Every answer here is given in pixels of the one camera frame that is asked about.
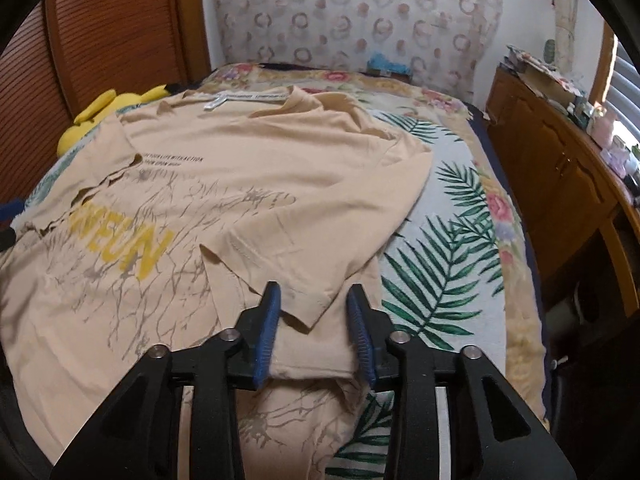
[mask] window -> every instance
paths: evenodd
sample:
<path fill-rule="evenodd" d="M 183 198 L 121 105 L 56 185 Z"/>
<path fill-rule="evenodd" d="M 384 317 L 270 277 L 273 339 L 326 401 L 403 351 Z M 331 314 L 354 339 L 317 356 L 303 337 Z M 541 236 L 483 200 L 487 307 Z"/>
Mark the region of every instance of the window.
<path fill-rule="evenodd" d="M 628 145 L 637 144 L 640 141 L 640 75 L 620 42 L 605 106 L 615 111 L 621 123 L 616 124 L 615 133 Z"/>

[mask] window blind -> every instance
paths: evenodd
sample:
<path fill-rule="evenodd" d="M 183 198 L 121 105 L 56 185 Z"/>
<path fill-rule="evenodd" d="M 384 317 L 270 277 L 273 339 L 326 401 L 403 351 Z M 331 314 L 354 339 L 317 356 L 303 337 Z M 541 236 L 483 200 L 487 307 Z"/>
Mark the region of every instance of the window blind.
<path fill-rule="evenodd" d="M 640 140 L 640 75 L 620 42 L 605 106 Z"/>

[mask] dark blue mattress edge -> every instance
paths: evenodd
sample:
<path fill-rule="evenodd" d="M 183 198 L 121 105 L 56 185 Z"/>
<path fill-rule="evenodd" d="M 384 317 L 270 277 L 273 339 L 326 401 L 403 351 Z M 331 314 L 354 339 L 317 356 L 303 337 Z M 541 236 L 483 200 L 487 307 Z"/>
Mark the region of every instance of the dark blue mattress edge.
<path fill-rule="evenodd" d="M 504 173 L 502 169 L 502 165 L 500 164 L 500 159 L 498 155 L 495 153 L 494 146 L 491 143 L 491 139 L 489 139 L 489 133 L 484 127 L 484 122 L 482 121 L 482 112 L 473 105 L 466 104 L 469 112 L 473 116 L 469 119 L 469 125 L 472 130 L 480 139 L 480 144 L 486 153 L 487 158 L 489 159 L 489 163 L 494 170 L 495 177 L 498 179 L 498 182 L 502 185 L 504 190 L 509 194 L 509 196 L 513 197 L 513 192 L 511 191 L 511 186 L 509 186 L 509 181 L 507 179 L 507 175 Z M 525 241 L 525 252 L 527 265 L 529 269 L 531 269 L 531 277 L 533 278 L 533 287 L 536 295 L 536 306 L 538 308 L 538 317 L 540 318 L 540 323 L 542 324 L 542 344 L 545 346 L 545 387 L 542 391 L 542 402 L 546 409 L 546 416 L 549 417 L 551 414 L 551 355 L 549 352 L 549 339 L 548 332 L 546 330 L 545 316 L 542 308 L 542 292 L 540 285 L 540 275 L 538 273 L 538 266 L 536 264 L 536 255 L 533 252 L 533 247 L 531 245 L 531 241 L 529 240 L 529 234 L 527 233 L 526 225 L 524 224 L 524 220 L 522 221 L 522 230 L 524 232 L 524 241 Z"/>

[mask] white fabric with green leaves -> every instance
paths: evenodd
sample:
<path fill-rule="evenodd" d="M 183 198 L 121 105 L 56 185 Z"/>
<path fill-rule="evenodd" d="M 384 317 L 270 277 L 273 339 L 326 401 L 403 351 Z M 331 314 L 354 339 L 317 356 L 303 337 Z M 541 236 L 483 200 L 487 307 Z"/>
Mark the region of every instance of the white fabric with green leaves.
<path fill-rule="evenodd" d="M 431 145 L 433 169 L 406 221 L 380 258 L 383 309 L 397 330 L 450 351 L 474 344 L 504 373 L 504 285 L 494 223 L 466 143 L 442 126 L 371 111 Z M 393 395 L 367 397 L 350 443 L 326 468 L 328 478 L 383 477 Z M 438 404 L 439 419 L 447 420 Z M 448 429 L 441 427 L 441 434 Z M 440 452 L 425 449 L 424 452 Z M 450 457 L 441 457 L 441 472 Z"/>

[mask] wooden wardrobe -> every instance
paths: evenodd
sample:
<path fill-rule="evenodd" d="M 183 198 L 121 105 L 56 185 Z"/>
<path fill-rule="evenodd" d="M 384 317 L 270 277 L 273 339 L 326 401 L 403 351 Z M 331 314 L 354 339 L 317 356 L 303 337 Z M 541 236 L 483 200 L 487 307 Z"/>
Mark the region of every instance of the wooden wardrobe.
<path fill-rule="evenodd" d="M 105 90 L 209 72 L 202 0 L 42 0 L 0 57 L 0 203 L 30 193 L 62 132 Z"/>

